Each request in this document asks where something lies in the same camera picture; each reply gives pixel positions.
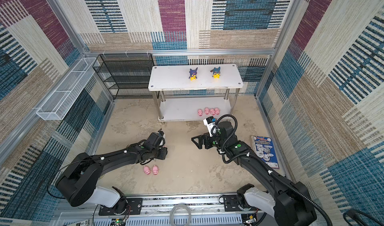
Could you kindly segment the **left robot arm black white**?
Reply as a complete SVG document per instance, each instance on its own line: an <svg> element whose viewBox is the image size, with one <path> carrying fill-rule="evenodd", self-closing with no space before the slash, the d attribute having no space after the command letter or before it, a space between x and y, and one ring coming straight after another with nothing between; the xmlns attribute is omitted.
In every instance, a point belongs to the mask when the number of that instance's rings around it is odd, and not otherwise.
<svg viewBox="0 0 384 226"><path fill-rule="evenodd" d="M126 148L101 155L81 153L66 167L56 181L56 188L72 207L98 204L113 208L123 202L123 193L98 187L99 178L106 173L127 165L147 163L154 159L164 160L168 149L164 132L151 133L146 140Z"/></svg>

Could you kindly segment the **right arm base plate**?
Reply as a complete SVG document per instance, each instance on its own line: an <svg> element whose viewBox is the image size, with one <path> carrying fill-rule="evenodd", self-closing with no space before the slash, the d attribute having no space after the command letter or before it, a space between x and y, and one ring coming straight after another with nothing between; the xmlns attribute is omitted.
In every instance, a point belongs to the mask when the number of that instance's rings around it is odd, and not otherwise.
<svg viewBox="0 0 384 226"><path fill-rule="evenodd" d="M224 205L226 212L248 211L250 209L242 194L222 195L219 197L219 202Z"/></svg>

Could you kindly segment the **purple yellow toy figure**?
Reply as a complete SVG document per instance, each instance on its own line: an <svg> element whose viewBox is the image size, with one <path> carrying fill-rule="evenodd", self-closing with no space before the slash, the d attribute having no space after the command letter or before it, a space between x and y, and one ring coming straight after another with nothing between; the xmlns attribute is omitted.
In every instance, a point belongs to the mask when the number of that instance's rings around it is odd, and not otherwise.
<svg viewBox="0 0 384 226"><path fill-rule="evenodd" d="M190 79L191 81L197 79L197 71L198 71L198 67L195 68L195 69L190 69L190 71L189 71L189 73L190 73L189 79Z"/></svg>

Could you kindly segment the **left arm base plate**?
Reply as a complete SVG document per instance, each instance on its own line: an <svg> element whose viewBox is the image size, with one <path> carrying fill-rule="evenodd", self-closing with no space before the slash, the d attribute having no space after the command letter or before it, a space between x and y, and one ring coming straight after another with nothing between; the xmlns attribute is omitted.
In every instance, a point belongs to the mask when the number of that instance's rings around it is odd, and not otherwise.
<svg viewBox="0 0 384 226"><path fill-rule="evenodd" d="M98 216L139 215L142 210L143 198L121 198L111 208L101 206Z"/></svg>

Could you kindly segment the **blue yellow toy figure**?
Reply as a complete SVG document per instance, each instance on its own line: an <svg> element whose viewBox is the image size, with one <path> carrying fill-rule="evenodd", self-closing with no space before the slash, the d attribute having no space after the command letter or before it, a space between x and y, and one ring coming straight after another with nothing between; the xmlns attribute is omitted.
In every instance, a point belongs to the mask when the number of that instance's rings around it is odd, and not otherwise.
<svg viewBox="0 0 384 226"><path fill-rule="evenodd" d="M221 67L218 67L218 68L213 68L211 70L211 73L213 74L213 78L214 79L219 79L220 78L220 75L221 75Z"/></svg>

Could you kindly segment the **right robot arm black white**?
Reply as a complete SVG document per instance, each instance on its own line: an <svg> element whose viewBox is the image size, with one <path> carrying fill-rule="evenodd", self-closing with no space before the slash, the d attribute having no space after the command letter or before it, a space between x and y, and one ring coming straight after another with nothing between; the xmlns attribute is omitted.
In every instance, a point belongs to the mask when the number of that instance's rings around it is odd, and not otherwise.
<svg viewBox="0 0 384 226"><path fill-rule="evenodd" d="M208 132L193 137L199 148L216 148L225 164L232 162L247 170L265 188L266 192L247 186L238 193L242 207L258 208L272 216L279 226L309 226L321 214L328 226L333 223L328 214L312 200L308 188L301 182L294 183L271 168L258 157L245 142L238 140L235 132L238 121L233 115L213 116L203 120Z"/></svg>

